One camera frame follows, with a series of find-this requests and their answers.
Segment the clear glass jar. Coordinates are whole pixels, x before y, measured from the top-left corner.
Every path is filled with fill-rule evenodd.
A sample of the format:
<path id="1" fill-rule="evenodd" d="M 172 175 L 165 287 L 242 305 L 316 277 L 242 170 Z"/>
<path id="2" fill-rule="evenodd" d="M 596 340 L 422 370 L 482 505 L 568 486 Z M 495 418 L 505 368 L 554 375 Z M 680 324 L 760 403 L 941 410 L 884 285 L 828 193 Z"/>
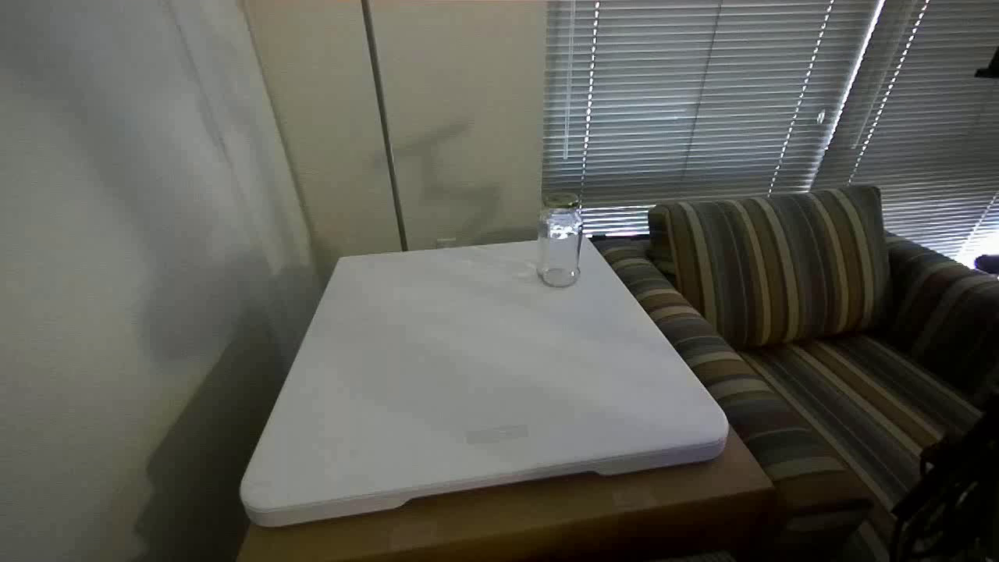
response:
<path id="1" fill-rule="evenodd" d="M 572 287 L 582 273 L 584 219 L 577 206 L 548 209 L 540 219 L 536 273 L 550 287 Z"/>

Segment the white table top board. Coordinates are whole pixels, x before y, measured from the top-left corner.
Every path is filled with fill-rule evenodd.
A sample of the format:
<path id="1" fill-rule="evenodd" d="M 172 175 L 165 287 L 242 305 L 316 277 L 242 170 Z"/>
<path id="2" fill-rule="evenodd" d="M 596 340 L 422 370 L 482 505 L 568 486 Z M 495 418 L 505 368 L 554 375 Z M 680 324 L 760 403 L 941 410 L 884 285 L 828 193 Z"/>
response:
<path id="1" fill-rule="evenodd" d="M 720 460 L 728 414 L 608 262 L 550 287 L 534 259 L 532 240 L 342 259 L 244 470 L 247 514 Z"/>

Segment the window blinds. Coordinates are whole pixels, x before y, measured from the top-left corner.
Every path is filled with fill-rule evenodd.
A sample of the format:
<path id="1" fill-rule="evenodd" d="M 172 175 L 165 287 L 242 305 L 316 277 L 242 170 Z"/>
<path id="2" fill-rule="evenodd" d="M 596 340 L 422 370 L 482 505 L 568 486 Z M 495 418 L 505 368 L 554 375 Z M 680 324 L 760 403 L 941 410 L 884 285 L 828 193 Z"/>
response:
<path id="1" fill-rule="evenodd" d="M 999 0 L 550 0 L 548 33 L 554 193 L 996 175 Z"/>

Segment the striped sofa cushion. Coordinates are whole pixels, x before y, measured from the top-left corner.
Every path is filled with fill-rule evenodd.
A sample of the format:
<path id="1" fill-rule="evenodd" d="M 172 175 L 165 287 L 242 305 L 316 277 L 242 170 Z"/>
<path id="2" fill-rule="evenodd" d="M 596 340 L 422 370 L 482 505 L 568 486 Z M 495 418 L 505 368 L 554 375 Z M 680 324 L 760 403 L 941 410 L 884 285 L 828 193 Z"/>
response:
<path id="1" fill-rule="evenodd" d="M 653 262 L 734 347 L 875 326 L 891 310 L 891 250 L 873 184 L 649 209 Z"/>

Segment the wooden table base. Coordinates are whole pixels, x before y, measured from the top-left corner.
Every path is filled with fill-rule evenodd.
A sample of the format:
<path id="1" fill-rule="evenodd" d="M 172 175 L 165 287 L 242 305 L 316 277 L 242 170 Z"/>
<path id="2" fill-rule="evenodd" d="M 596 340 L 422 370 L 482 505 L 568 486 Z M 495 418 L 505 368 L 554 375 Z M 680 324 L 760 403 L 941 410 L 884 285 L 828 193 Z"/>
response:
<path id="1" fill-rule="evenodd" d="M 299 528 L 251 528 L 237 562 L 596 562 L 741 550 L 776 484 L 738 435 L 706 466 L 577 475 Z"/>

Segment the striped sofa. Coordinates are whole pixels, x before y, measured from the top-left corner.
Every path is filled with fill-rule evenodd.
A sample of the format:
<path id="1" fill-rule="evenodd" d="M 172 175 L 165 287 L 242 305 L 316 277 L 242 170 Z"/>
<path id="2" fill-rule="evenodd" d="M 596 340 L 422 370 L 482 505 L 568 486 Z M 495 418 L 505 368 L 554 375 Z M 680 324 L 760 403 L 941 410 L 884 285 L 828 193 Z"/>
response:
<path id="1" fill-rule="evenodd" d="M 756 348 L 703 318 L 653 262 L 649 231 L 601 242 L 776 484 L 756 557 L 886 562 L 892 505 L 920 480 L 920 460 L 996 397 L 996 277 L 884 231 L 891 310 L 875 326 Z"/>

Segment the black object at right edge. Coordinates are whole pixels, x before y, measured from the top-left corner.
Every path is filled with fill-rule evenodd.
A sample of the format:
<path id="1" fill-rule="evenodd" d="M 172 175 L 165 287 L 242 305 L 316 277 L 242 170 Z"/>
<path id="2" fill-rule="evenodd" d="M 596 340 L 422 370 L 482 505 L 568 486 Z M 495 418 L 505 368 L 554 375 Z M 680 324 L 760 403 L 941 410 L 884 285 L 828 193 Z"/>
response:
<path id="1" fill-rule="evenodd" d="M 999 397 L 965 438 L 920 460 L 892 519 L 891 562 L 999 562 Z"/>

